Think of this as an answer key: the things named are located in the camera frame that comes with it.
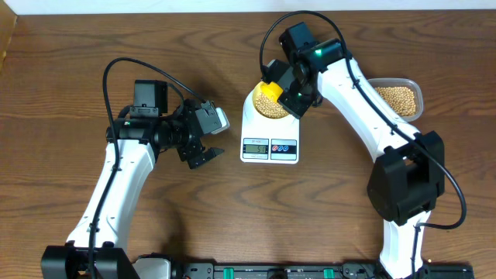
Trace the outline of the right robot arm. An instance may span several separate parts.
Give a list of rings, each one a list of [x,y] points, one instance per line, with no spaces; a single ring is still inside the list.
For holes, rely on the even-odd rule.
[[[330,101],[366,146],[372,161],[367,194],[384,220],[379,257],[390,278],[422,268],[423,231],[445,191],[444,143],[400,117],[361,75],[341,36],[320,43],[305,23],[287,28],[279,43],[288,59],[278,101],[300,119],[318,98]]]

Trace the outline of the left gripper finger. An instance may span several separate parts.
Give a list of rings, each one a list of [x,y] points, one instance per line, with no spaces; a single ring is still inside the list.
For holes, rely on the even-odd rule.
[[[229,128],[225,112],[216,107],[214,102],[201,103],[195,114],[204,135],[215,135]]]
[[[220,149],[217,147],[211,147],[206,151],[200,151],[199,153],[190,155],[187,158],[188,166],[190,169],[194,170],[222,153],[224,153],[224,149]]]

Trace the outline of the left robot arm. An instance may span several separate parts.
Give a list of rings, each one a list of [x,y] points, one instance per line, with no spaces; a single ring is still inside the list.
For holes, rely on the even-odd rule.
[[[151,253],[131,262],[126,254],[140,192],[161,152],[176,149],[195,169],[222,153],[201,138],[229,128],[212,102],[186,99],[167,114],[164,105],[126,106],[107,131],[105,163],[90,202],[63,246],[48,246],[41,259],[45,278],[183,278],[184,264]]]

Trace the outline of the yellow scoop cup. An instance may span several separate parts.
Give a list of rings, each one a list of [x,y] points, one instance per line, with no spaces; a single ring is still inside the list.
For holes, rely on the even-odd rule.
[[[271,82],[268,84],[263,81],[260,82],[260,91],[274,103],[277,103],[277,100],[284,92],[284,90],[277,83]]]

